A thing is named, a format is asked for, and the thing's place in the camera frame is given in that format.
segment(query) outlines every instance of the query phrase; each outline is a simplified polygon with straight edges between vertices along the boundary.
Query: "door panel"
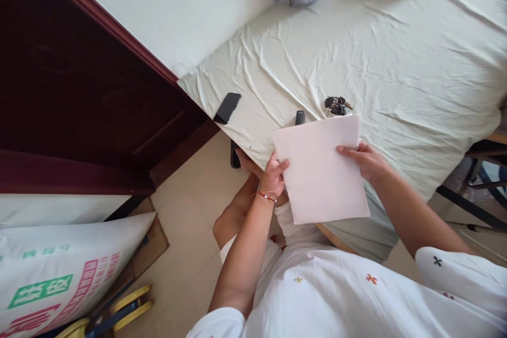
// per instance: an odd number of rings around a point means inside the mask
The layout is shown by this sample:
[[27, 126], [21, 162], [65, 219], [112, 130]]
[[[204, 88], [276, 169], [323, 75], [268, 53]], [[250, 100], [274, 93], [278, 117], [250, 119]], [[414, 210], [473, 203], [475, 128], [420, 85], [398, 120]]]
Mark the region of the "door panel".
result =
[[206, 120], [70, 0], [0, 5], [0, 148], [149, 169]]

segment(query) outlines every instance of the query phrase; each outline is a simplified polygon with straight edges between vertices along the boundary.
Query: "bed sheet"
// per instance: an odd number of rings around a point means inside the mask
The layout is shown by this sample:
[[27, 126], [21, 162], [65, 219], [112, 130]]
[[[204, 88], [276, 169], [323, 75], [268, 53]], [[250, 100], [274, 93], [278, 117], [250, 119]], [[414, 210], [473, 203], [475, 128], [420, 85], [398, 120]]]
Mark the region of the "bed sheet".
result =
[[[429, 200], [499, 125], [506, 74], [507, 0], [319, 0], [275, 4], [179, 84], [210, 117], [228, 92], [242, 95], [220, 127], [261, 167], [272, 130], [293, 125], [297, 110], [307, 123], [324, 119], [324, 99], [343, 96], [361, 138]], [[327, 227], [382, 261], [398, 237], [365, 187], [372, 218]]]

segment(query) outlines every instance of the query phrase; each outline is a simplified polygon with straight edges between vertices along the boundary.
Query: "keys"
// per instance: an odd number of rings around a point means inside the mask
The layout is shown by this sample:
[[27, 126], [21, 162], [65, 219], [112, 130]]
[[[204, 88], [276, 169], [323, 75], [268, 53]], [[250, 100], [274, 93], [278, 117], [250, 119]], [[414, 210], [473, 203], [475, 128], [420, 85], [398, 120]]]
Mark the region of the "keys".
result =
[[327, 97], [324, 101], [324, 107], [322, 110], [326, 111], [326, 117], [329, 115], [329, 111], [335, 115], [346, 115], [345, 107], [353, 109], [350, 103], [348, 103], [344, 97]]

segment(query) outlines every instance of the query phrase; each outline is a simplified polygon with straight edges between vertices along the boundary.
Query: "cardboard box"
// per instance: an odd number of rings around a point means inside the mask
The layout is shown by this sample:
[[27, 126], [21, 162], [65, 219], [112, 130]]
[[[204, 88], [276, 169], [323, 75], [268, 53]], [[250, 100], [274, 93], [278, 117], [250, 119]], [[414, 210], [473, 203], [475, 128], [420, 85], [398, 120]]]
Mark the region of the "cardboard box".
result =
[[[150, 197], [129, 214], [129, 216], [154, 212], [155, 208]], [[128, 262], [125, 269], [120, 273], [106, 295], [99, 301], [87, 317], [90, 318], [90, 326], [95, 325], [99, 317], [108, 318], [110, 307], [124, 296], [124, 292], [150, 267], [155, 260], [169, 247], [169, 241], [165, 235], [158, 216], [153, 220], [144, 240]]]

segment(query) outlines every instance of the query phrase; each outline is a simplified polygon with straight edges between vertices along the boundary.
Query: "door frame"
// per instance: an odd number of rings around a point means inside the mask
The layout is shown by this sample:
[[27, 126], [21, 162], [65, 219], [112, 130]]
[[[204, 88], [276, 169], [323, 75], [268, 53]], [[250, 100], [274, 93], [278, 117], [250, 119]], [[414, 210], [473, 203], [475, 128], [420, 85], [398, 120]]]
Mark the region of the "door frame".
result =
[[[95, 0], [70, 1], [138, 56], [170, 86], [191, 100], [178, 86], [178, 77], [100, 4]], [[159, 170], [157, 178], [165, 173], [169, 176], [218, 131], [214, 123], [205, 124], [206, 130], [213, 133], [208, 133], [205, 140], [200, 138], [198, 141], [184, 141], [181, 145], [185, 148], [185, 154], [176, 152], [159, 163], [167, 166], [169, 160], [170, 170]], [[142, 199], [155, 192], [149, 171], [134, 171], [5, 149], [0, 149], [0, 166], [5, 169], [0, 171], [0, 194], [129, 194]]]
[[127, 49], [132, 51], [143, 62], [157, 72], [162, 78], [169, 82], [179, 92], [186, 94], [178, 86], [178, 77], [169, 70], [161, 61], [159, 61], [143, 44], [141, 44], [133, 35], [131, 35], [109, 12], [107, 12], [95, 0], [70, 0], [81, 8], [95, 22], [108, 31], [114, 38], [120, 41]]

